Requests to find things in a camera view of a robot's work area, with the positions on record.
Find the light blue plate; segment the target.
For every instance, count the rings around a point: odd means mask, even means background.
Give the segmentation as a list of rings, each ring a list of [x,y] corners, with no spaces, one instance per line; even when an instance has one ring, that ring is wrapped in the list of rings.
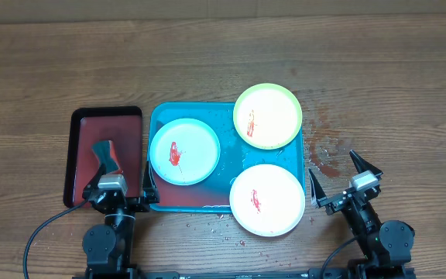
[[[221,147],[215,131],[197,119],[176,119],[162,126],[149,148],[154,171],[166,182],[186,186],[210,176]]]

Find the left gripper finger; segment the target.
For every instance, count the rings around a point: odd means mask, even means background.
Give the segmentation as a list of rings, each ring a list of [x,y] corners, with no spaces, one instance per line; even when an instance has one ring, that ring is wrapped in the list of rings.
[[[142,181],[142,191],[145,198],[157,198],[158,189],[156,182],[153,178],[153,168],[149,161],[146,162],[146,167],[144,170],[143,181]]]
[[[93,178],[89,181],[87,184],[88,188],[96,188],[98,186],[98,182],[100,181],[101,177],[106,173],[106,166],[104,164],[101,164],[98,168],[96,174],[93,176]]]

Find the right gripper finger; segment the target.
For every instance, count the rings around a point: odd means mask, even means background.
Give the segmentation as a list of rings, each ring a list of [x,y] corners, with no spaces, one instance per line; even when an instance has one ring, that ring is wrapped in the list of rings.
[[[308,177],[309,177],[309,181],[310,181],[311,205],[314,208],[320,208],[323,206],[324,201],[327,199],[327,196],[324,193],[324,190],[321,187],[319,181],[315,177],[313,171],[310,168],[307,171],[308,171]]]
[[[378,179],[380,179],[383,175],[383,172],[378,167],[375,167],[367,160],[364,160],[354,150],[350,150],[349,155],[352,159],[355,169],[358,171],[359,174],[366,171],[371,171]]]

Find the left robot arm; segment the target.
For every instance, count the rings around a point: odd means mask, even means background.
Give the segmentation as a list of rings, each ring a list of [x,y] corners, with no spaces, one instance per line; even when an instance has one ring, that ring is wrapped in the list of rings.
[[[148,212],[151,204],[160,201],[160,195],[152,179],[145,177],[141,196],[128,198],[124,177],[112,173],[118,170],[117,166],[101,163],[83,192],[92,208],[105,215],[105,221],[92,226],[83,237],[86,279],[146,277],[131,263],[136,213]]]

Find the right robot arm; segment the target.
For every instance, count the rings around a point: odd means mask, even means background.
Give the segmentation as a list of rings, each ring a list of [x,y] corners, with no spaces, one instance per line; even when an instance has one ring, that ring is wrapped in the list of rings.
[[[358,174],[351,178],[343,192],[328,197],[311,170],[311,205],[324,208],[328,215],[340,212],[346,219],[353,238],[341,244],[320,268],[311,268],[309,278],[415,278],[411,261],[415,230],[400,220],[381,222],[370,201],[381,192],[383,172],[364,160],[354,150],[349,152]],[[329,268],[331,260],[346,246],[356,242],[363,258],[350,260],[344,268]]]

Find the white plate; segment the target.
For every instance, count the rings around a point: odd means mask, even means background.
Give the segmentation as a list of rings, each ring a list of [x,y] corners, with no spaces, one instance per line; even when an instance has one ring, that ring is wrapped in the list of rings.
[[[244,229],[257,236],[275,237],[288,233],[299,223],[305,210],[305,194],[288,170],[259,164],[237,176],[229,203]]]

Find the yellow-green plate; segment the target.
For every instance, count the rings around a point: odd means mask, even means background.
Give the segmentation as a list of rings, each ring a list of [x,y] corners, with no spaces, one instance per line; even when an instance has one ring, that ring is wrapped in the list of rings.
[[[241,93],[233,108],[235,130],[250,146],[274,150],[299,133],[303,113],[296,96],[272,83],[253,85]]]

